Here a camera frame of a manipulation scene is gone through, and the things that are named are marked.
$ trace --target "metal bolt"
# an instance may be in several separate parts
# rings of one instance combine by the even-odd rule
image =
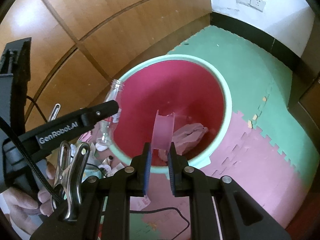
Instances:
[[[187,173],[192,173],[195,171],[195,168],[191,167],[191,166],[186,166],[186,167],[184,167],[184,171]]]
[[[229,177],[229,176],[223,176],[223,177],[222,177],[222,181],[223,181],[224,183],[230,183],[230,182],[232,181],[232,179],[231,179],[231,177]]]
[[[134,167],[131,167],[131,166],[125,167],[125,168],[124,168],[124,171],[125,171],[126,173],[134,172]]]
[[[88,181],[89,183],[94,183],[94,182],[96,182],[96,180],[97,180],[97,177],[96,177],[96,176],[89,176],[89,177],[87,178],[87,181]]]

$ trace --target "floor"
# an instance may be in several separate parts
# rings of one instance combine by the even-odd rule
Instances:
[[[257,45],[209,26],[168,54],[188,54],[215,66],[226,79],[233,114],[208,176],[229,175],[284,228],[311,186],[319,155],[287,111],[292,71]],[[189,218],[187,198],[174,198],[165,175],[151,174],[146,210],[175,206]],[[174,211],[131,215],[130,239],[171,239],[185,227]],[[188,239],[190,230],[177,240]]]

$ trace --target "clear plastic bottle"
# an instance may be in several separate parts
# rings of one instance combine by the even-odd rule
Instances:
[[[110,116],[99,122],[99,131],[97,134],[96,142],[100,145],[109,147],[113,142],[113,133],[118,125],[121,114],[121,91],[124,85],[123,82],[114,79],[111,89],[103,102],[115,100],[119,105],[118,113]]]

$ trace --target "human hand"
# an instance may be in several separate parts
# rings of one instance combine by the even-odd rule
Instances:
[[[46,174],[50,185],[53,185],[55,168],[49,162],[47,162]],[[15,187],[10,187],[2,195],[8,205],[12,221],[29,235],[37,229],[37,225],[32,222],[29,215],[40,215],[42,213],[50,216],[53,212],[50,193],[45,188],[38,192],[38,199],[42,203],[40,207],[37,201]]]

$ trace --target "black baseboard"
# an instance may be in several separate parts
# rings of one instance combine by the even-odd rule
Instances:
[[[224,14],[212,12],[210,14],[210,25],[215,25],[251,41],[279,59],[292,71],[296,70],[301,60],[298,55],[280,41],[268,33],[265,33],[264,31],[243,21]]]

